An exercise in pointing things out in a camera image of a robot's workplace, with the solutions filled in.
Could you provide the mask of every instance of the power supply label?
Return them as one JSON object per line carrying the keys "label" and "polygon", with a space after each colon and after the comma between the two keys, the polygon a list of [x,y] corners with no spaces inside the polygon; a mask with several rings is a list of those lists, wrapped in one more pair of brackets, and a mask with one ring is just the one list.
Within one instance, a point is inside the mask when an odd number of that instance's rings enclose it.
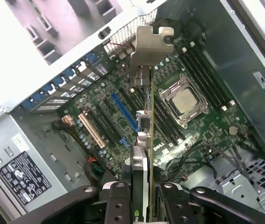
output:
{"label": "power supply label", "polygon": [[21,153],[3,166],[0,174],[23,205],[52,187],[27,152]]}

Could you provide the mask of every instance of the sticker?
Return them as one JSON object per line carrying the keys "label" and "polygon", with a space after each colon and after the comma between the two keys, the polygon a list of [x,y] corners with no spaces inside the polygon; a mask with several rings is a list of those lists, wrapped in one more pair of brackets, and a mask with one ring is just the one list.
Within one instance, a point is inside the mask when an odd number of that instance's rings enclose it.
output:
{"label": "sticker", "polygon": [[261,72],[260,71],[254,72],[253,75],[255,76],[259,84],[261,85],[262,89],[265,89],[265,79],[262,76]]}
{"label": "sticker", "polygon": [[2,167],[0,174],[23,205],[52,187],[27,152],[21,153]]}
{"label": "sticker", "polygon": [[169,150],[167,148],[165,148],[164,150],[162,150],[162,154],[163,155],[167,155],[169,154]]}
{"label": "sticker", "polygon": [[28,151],[30,147],[26,144],[25,140],[21,136],[21,134],[17,133],[13,138],[12,141],[15,143],[15,145],[18,147],[20,152]]}

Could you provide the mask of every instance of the motherboard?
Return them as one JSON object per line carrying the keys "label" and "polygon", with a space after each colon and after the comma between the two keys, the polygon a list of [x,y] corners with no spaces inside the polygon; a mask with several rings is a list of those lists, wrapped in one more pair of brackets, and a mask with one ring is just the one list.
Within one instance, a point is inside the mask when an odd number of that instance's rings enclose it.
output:
{"label": "motherboard", "polygon": [[[163,170],[200,142],[224,151],[247,131],[246,117],[197,43],[177,36],[174,45],[174,54],[154,67],[153,163]],[[111,71],[59,112],[63,119],[73,121],[72,128],[85,150],[92,149],[120,178],[122,165],[130,164],[130,146],[137,141],[145,92],[129,79],[128,56],[112,60]],[[196,150],[189,159],[212,161],[216,156],[212,150]],[[185,164],[183,174],[191,175],[200,167],[202,164]]]}

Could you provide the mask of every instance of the blue pcie slot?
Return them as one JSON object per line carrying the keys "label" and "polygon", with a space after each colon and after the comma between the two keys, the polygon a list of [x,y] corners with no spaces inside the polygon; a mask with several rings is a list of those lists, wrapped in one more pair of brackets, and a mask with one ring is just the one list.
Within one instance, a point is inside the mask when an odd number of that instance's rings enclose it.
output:
{"label": "blue pcie slot", "polygon": [[133,129],[138,132],[139,128],[137,126],[137,122],[133,119],[133,117],[131,116],[131,114],[128,112],[128,110],[126,109],[126,107],[123,105],[123,103],[120,101],[120,99],[117,97],[117,95],[115,93],[111,94],[112,100],[114,100],[114,102],[116,103],[116,105],[119,107],[119,109],[121,110],[121,112],[124,114],[124,116],[126,117],[126,119],[128,120],[128,122],[131,124],[131,126],[133,127]]}

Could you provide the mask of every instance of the cpu socket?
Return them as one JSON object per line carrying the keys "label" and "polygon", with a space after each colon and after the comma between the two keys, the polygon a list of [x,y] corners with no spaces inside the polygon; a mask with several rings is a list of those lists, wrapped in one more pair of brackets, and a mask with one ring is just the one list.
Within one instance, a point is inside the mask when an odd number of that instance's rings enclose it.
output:
{"label": "cpu socket", "polygon": [[181,74],[180,81],[170,88],[159,89],[159,95],[183,128],[187,128],[188,122],[199,114],[209,112],[206,98],[186,75]]}

